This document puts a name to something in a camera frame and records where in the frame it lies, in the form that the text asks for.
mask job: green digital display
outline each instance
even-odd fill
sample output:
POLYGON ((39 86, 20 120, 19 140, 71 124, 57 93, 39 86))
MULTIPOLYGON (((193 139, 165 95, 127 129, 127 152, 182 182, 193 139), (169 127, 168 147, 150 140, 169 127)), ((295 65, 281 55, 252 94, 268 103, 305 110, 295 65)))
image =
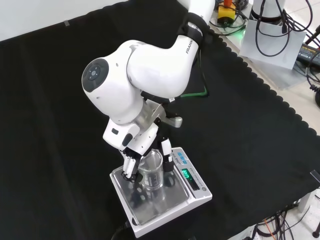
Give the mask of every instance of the green digital display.
POLYGON ((194 180, 194 178, 190 174, 189 170, 187 168, 183 168, 183 169, 181 169, 181 171, 182 171, 182 174, 185 177, 185 179, 190 184, 190 186, 193 189, 193 191, 200 190, 198 184, 196 183, 196 181, 194 180))

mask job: yellow device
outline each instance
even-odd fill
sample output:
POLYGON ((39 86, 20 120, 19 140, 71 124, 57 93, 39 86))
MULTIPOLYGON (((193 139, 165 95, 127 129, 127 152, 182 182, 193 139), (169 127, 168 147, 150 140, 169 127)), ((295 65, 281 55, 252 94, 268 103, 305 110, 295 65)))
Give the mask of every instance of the yellow device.
POLYGON ((236 6, 232 2, 230 3, 230 5, 228 5, 228 1, 226 0, 224 1, 223 5, 233 8, 234 10, 219 6, 217 23, 221 25, 232 24, 236 17, 236 6))

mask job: metal plate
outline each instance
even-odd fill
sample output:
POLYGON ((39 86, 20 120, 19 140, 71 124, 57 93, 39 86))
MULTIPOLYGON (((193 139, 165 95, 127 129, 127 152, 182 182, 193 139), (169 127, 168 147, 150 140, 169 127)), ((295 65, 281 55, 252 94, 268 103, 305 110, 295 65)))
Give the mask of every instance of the metal plate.
POLYGON ((163 174, 163 184, 158 189, 144 189, 121 176, 123 169, 115 169, 111 176, 125 199, 135 222, 142 226, 189 198, 186 186, 177 177, 177 170, 163 174))

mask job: table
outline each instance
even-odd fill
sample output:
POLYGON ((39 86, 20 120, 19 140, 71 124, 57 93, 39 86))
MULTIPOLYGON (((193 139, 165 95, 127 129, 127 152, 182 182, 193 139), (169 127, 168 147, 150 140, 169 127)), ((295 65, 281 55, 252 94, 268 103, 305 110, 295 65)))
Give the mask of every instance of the table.
MULTIPOLYGON (((126 221, 109 179, 122 158, 102 139, 108 118, 81 75, 126 40, 169 48, 185 12, 176 1, 131 0, 0 43, 3 239, 110 239, 126 221)), ((201 55, 210 97, 169 105, 184 122, 168 130, 213 198, 142 240, 225 240, 318 186, 315 131, 222 40, 201 55)), ((202 89, 195 67, 186 91, 202 89)))

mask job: glass beaker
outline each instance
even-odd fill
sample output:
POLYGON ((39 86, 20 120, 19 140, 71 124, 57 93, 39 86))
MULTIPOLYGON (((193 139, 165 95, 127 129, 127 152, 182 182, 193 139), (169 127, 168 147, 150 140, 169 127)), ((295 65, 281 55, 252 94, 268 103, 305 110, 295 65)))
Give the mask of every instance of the glass beaker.
POLYGON ((144 188, 157 189, 162 186, 164 180, 162 162, 163 157, 156 149, 152 149, 141 159, 138 169, 143 176, 141 184, 144 188))

